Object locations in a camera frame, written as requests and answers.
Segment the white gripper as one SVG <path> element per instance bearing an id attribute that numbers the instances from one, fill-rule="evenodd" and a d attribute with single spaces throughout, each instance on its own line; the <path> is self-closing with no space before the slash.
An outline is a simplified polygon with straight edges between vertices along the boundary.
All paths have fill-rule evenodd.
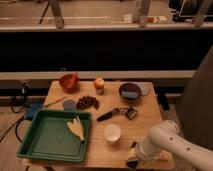
<path id="1" fill-rule="evenodd" d="M 152 161 L 159 153 L 159 148 L 154 146 L 148 138 L 142 138 L 136 143 L 136 157 L 143 162 Z"/>

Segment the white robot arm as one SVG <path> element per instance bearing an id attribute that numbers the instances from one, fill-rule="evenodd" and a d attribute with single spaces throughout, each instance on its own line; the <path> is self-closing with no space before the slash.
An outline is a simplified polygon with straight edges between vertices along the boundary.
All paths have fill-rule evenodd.
<path id="1" fill-rule="evenodd" d="M 213 171 L 213 151 L 180 137 L 179 127 L 172 120 L 151 127 L 135 147 L 136 156 L 142 161 L 153 159 L 162 150 L 185 159 L 201 171 Z"/>

